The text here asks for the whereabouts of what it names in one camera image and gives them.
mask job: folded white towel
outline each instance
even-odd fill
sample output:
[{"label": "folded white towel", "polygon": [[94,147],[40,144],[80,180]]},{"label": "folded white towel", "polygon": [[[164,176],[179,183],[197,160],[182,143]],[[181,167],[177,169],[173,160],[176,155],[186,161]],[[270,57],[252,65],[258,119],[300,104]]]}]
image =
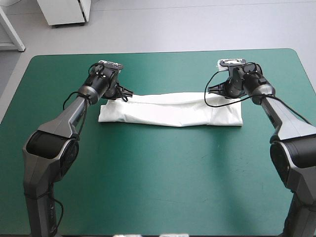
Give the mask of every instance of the folded white towel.
[{"label": "folded white towel", "polygon": [[[207,94],[210,105],[227,104],[239,99]],[[133,95],[124,102],[109,100],[101,105],[99,122],[131,122],[163,126],[193,125],[241,126],[241,105],[235,103],[219,108],[205,104],[203,92],[182,92],[162,95]]]}]

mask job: white cabinet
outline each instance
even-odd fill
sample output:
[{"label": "white cabinet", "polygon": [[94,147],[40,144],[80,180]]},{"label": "white cabinet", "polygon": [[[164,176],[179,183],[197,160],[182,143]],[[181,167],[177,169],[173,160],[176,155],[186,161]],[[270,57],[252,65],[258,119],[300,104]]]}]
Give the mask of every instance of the white cabinet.
[{"label": "white cabinet", "polygon": [[91,0],[38,0],[38,3],[50,26],[89,21]]}]

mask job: black cable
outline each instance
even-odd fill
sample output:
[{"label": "black cable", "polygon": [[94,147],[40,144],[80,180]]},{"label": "black cable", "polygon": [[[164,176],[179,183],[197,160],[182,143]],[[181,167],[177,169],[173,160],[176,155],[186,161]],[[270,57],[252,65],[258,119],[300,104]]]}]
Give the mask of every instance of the black cable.
[{"label": "black cable", "polygon": [[206,87],[205,87],[205,90],[204,90],[204,102],[207,106],[209,107],[212,107],[212,108],[219,108],[219,107],[223,107],[223,106],[227,106],[227,105],[232,105],[232,104],[235,104],[235,103],[239,103],[239,102],[242,102],[242,101],[245,101],[247,99],[250,99],[252,97],[255,97],[255,96],[261,96],[261,97],[268,97],[268,98],[272,98],[272,99],[275,99],[279,102],[281,102],[285,107],[287,107],[291,112],[293,112],[295,115],[297,115],[298,117],[300,117],[302,120],[304,120],[304,122],[312,125],[306,118],[304,118],[302,115],[300,115],[298,112],[296,112],[294,109],[292,109],[290,106],[288,106],[284,101],[282,101],[281,99],[277,98],[276,96],[272,95],[272,94],[258,94],[258,95],[250,95],[246,98],[243,98],[241,100],[238,100],[238,101],[234,101],[234,102],[231,102],[231,103],[227,103],[227,104],[223,104],[223,105],[210,105],[208,104],[208,102],[206,101],[206,90],[207,90],[207,87],[208,85],[210,84],[210,82],[212,81],[212,79],[215,77],[215,75],[217,75],[220,71],[214,73],[214,75],[211,77],[211,79],[208,81],[208,83],[206,84]]},{"label": "black cable", "polygon": [[[65,109],[65,103],[66,103],[66,102],[69,100],[69,98],[70,98],[73,94],[75,94],[75,93],[79,94],[80,96],[82,96],[82,97],[84,98],[84,110],[83,110],[82,122],[81,122],[80,128],[79,128],[79,130],[78,130],[78,134],[77,134],[77,136],[76,136],[76,138],[75,138],[75,140],[74,140],[72,146],[70,147],[70,151],[73,150],[74,146],[76,145],[77,141],[79,140],[79,136],[80,136],[80,134],[81,134],[82,128],[83,128],[83,126],[84,126],[85,118],[86,118],[86,116],[87,116],[88,103],[90,103],[89,95],[84,95],[84,94],[82,94],[82,93],[80,93],[80,92],[74,91],[74,92],[72,92],[72,93],[68,96],[68,98],[65,100],[65,102],[64,102],[64,104],[63,104],[63,109]],[[62,204],[61,201],[59,201],[59,200],[53,198],[53,197],[50,195],[50,194],[52,193],[51,188],[49,188],[49,191],[48,191],[47,193],[45,193],[45,194],[48,194],[48,197],[49,197],[51,200],[53,200],[54,202],[58,203],[58,204],[60,205],[60,207],[61,207],[61,214],[60,214],[59,221],[58,221],[58,224],[57,224],[57,228],[58,228],[58,227],[59,227],[59,224],[61,223],[61,220],[62,220],[62,218],[63,218],[63,215],[64,215],[64,206],[63,206],[63,204]]]},{"label": "black cable", "polygon": [[59,224],[61,222],[61,220],[63,219],[63,215],[64,215],[64,206],[63,204],[61,203],[61,201],[53,198],[50,194],[48,194],[48,197],[49,199],[53,200],[54,202],[58,203],[60,205],[60,208],[61,208],[61,213],[60,213],[60,217],[59,217],[59,220],[58,220],[58,223],[57,223],[57,228],[59,227]]},{"label": "black cable", "polygon": [[65,104],[66,104],[66,102],[70,99],[70,97],[73,95],[73,94],[78,94],[79,96],[81,96],[81,97],[83,97],[83,98],[87,98],[88,100],[89,100],[89,104],[91,104],[90,103],[90,95],[85,95],[85,94],[82,94],[81,92],[78,92],[78,91],[74,91],[74,92],[72,92],[72,93],[70,93],[70,95],[67,97],[67,99],[64,101],[64,103],[63,103],[63,110],[65,110]]}]

